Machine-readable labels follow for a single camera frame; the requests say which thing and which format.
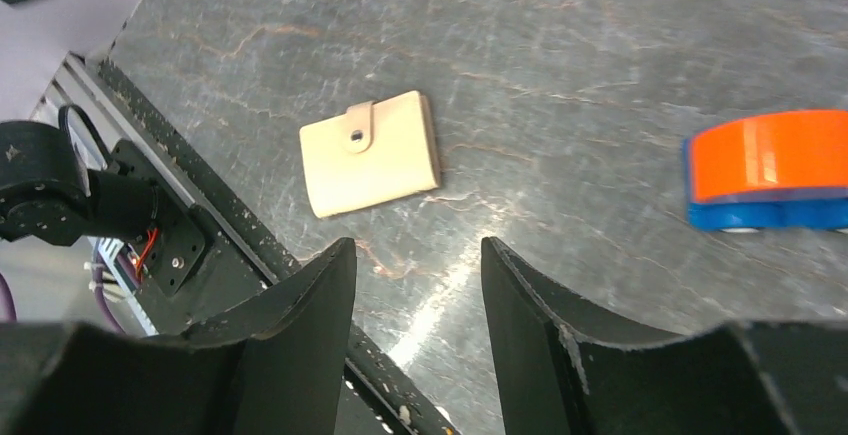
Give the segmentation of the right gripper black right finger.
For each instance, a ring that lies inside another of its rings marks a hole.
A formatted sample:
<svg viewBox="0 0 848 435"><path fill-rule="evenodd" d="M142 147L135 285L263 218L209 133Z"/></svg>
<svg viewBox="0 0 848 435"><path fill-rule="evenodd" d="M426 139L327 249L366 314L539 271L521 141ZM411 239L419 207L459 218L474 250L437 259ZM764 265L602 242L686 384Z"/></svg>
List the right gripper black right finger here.
<svg viewBox="0 0 848 435"><path fill-rule="evenodd" d="M509 434L843 434L847 325L731 320L684 336L555 282L495 237L481 284Z"/></svg>

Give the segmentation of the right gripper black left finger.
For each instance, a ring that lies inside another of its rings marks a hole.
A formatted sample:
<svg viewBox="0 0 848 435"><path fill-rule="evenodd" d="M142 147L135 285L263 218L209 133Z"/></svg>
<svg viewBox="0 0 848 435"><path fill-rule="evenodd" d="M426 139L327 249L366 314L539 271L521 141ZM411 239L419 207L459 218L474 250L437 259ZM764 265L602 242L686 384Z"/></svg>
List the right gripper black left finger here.
<svg viewBox="0 0 848 435"><path fill-rule="evenodd" d="M330 434L356 249L341 238L291 277L176 335L88 323L1 327L5 434Z"/></svg>

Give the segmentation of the beige leather card holder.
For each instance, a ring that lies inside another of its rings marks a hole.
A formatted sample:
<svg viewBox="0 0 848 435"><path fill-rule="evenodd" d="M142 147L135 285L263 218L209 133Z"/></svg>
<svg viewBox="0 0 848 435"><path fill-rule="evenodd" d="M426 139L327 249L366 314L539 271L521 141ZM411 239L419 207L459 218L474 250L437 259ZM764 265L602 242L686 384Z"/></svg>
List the beige leather card holder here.
<svg viewBox="0 0 848 435"><path fill-rule="evenodd" d="M318 218L441 186L429 100L418 90L305 125L299 141L308 200Z"/></svg>

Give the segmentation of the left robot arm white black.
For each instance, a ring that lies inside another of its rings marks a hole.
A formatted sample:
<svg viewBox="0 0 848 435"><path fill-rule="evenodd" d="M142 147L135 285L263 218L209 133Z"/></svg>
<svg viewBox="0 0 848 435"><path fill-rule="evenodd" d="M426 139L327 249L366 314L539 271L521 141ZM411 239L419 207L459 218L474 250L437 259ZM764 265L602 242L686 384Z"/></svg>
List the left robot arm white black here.
<svg viewBox="0 0 848 435"><path fill-rule="evenodd" d="M209 240L185 203L127 139L113 149L77 105L59 123L1 125L1 237L70 246L83 236L127 242L134 279L173 296L195 275Z"/></svg>

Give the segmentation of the orange blue toy car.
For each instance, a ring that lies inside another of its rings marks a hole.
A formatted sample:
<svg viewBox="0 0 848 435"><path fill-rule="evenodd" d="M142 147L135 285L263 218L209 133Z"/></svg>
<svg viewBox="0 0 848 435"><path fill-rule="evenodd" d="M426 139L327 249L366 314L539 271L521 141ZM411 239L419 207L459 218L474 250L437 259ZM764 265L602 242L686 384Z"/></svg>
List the orange blue toy car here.
<svg viewBox="0 0 848 435"><path fill-rule="evenodd" d="M705 232L847 230L847 113L743 117L681 146L689 223Z"/></svg>

